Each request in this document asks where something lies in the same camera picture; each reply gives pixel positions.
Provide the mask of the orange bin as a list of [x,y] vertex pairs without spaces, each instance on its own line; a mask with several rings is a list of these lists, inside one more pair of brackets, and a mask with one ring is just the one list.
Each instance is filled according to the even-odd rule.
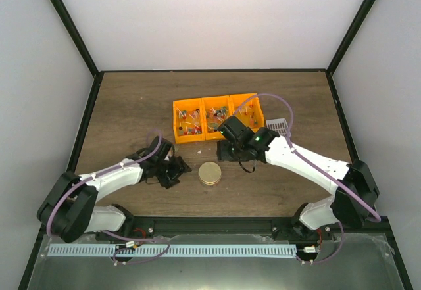
[[206,139],[202,100],[182,99],[173,101],[173,130],[177,144],[200,142]]
[[235,116],[246,126],[256,132],[259,128],[265,127],[265,118],[260,106],[260,100],[258,97],[250,99],[244,105],[243,102],[256,95],[256,93],[242,93],[230,95],[230,102],[233,108],[233,112],[237,109],[238,112]]
[[230,96],[203,97],[201,99],[203,106],[203,122],[205,123],[204,133],[206,141],[216,141],[223,139],[219,132],[219,126],[228,119],[233,113],[234,108],[231,105]]

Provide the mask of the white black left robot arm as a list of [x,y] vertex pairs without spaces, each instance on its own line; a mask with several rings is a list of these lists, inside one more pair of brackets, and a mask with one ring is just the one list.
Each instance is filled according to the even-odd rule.
[[36,217],[49,235],[66,243],[96,231],[111,231],[117,238],[126,240],[134,234],[131,214],[119,205],[97,206],[97,202],[150,178],[170,189],[179,184],[181,175],[190,171],[183,158],[175,154],[174,145],[156,136],[150,146],[108,168],[90,174],[67,171],[60,175]]

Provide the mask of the white slotted plastic scoop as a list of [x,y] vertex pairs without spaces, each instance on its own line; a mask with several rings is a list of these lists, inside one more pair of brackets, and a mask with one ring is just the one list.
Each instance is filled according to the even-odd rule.
[[288,123],[285,118],[266,120],[266,127],[270,130],[279,133],[284,137],[287,135]]

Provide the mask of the gold round jar lid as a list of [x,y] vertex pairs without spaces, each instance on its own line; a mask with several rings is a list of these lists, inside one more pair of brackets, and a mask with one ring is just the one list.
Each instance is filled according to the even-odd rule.
[[215,186],[221,180],[222,170],[215,162],[205,162],[199,167],[198,176],[203,185]]

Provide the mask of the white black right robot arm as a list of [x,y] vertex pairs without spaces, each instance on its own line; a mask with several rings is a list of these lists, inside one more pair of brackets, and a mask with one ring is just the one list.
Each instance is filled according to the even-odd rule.
[[328,192],[316,203],[304,203],[291,219],[293,233],[308,239],[317,229],[337,222],[359,229],[367,221],[380,222],[374,204],[380,191],[368,165],[361,160],[347,163],[323,157],[293,144],[268,128],[254,132],[236,116],[218,127],[224,140],[218,144],[219,160],[242,164],[251,161],[293,172]]

